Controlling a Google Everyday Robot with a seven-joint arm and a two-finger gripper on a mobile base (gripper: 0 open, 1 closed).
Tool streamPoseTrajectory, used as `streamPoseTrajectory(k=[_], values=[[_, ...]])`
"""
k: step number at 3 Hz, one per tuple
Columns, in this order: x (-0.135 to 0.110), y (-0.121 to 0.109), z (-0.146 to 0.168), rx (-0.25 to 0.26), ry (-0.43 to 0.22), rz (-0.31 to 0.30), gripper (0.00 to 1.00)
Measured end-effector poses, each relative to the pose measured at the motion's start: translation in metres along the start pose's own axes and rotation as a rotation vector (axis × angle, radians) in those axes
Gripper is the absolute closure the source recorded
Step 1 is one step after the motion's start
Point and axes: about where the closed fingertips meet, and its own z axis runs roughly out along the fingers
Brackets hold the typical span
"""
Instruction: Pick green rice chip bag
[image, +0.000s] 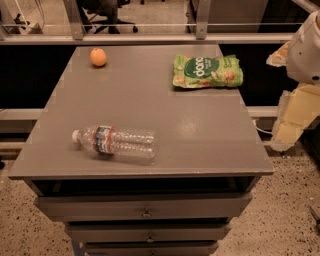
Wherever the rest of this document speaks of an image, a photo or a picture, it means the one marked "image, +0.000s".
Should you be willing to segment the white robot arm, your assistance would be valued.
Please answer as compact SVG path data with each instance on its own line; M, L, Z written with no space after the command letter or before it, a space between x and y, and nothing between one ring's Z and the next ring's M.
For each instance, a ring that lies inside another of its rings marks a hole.
M266 63L285 66L287 76L298 82L292 92L282 93L272 129L271 148L287 151L320 115L320 11L311 13Z

